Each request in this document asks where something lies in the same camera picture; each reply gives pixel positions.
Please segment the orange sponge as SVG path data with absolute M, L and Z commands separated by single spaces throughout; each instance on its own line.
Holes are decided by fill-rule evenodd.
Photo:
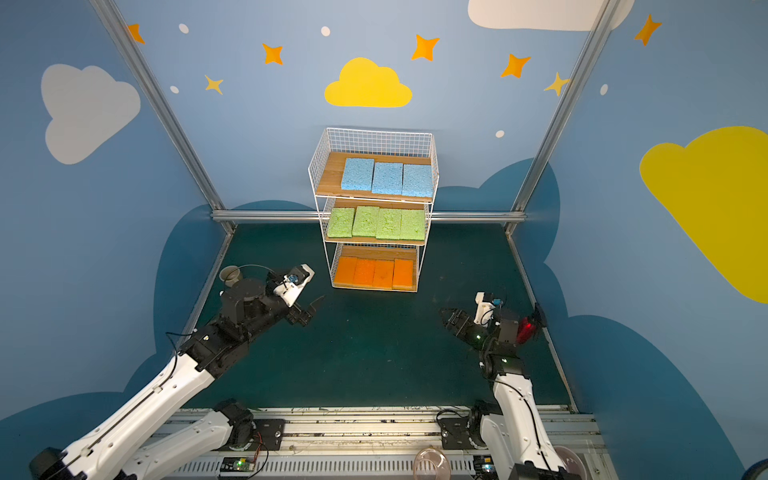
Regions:
M 354 284 L 355 271 L 358 259 L 342 256 L 339 258 L 334 275 L 334 284 L 337 287 L 348 287 Z
M 373 287 L 382 290 L 393 289 L 393 275 L 395 262 L 393 260 L 376 260 Z
M 357 258 L 353 275 L 353 285 L 360 288 L 372 287 L 374 283 L 376 261 Z
M 399 291 L 412 291 L 415 288 L 413 260 L 394 260 L 392 288 Z

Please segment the green sponge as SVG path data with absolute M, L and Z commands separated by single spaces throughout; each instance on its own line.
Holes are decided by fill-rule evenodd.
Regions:
M 401 237 L 401 209 L 380 208 L 377 215 L 377 240 L 399 240 Z
M 400 240 L 422 242 L 426 237 L 426 216 L 423 209 L 403 209 L 401 213 Z
M 327 236 L 329 238 L 351 238 L 354 217 L 354 207 L 334 207 L 327 225 Z
M 358 206 L 355 210 L 352 235 L 375 238 L 379 212 L 380 208 L 376 206 Z

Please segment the blue sponge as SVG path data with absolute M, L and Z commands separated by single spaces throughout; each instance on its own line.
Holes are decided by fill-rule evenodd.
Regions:
M 375 160 L 371 158 L 347 158 L 341 181 L 343 191 L 371 191 Z
M 372 192 L 380 195 L 401 195 L 403 185 L 402 163 L 376 162 Z
M 431 166 L 405 164 L 401 194 L 407 197 L 431 198 L 433 196 Z

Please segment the blue sponge front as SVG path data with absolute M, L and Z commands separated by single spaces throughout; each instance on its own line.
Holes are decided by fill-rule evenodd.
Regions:
M 403 185 L 402 163 L 376 162 L 372 192 L 380 195 L 401 195 Z

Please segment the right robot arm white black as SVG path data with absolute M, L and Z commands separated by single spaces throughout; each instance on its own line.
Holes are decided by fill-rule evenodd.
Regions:
M 482 375 L 495 402 L 479 402 L 467 419 L 472 443 L 485 447 L 498 479 L 578 479 L 567 469 L 545 430 L 530 376 L 518 356 L 537 325 L 506 308 L 473 319 L 457 308 L 442 308 L 444 327 L 479 354 Z

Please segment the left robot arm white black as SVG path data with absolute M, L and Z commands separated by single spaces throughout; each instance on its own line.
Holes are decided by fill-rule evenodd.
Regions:
M 118 479 L 129 460 L 181 406 L 241 359 L 250 345 L 285 319 L 306 325 L 315 314 L 297 304 L 314 273 L 302 264 L 266 281 L 246 278 L 221 295 L 217 315 L 188 335 L 158 375 L 95 429 L 60 450 L 47 448 L 29 464 L 34 479 Z

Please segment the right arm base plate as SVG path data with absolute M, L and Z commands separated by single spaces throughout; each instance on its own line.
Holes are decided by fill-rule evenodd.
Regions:
M 444 450 L 478 450 L 475 429 L 468 418 L 448 417 L 436 420 Z

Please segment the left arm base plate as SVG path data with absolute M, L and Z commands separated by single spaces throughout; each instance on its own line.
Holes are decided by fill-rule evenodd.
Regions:
M 286 421 L 281 418 L 255 419 L 251 422 L 251 436 L 245 451 L 255 451 L 262 444 L 270 452 L 279 451 L 284 437 Z

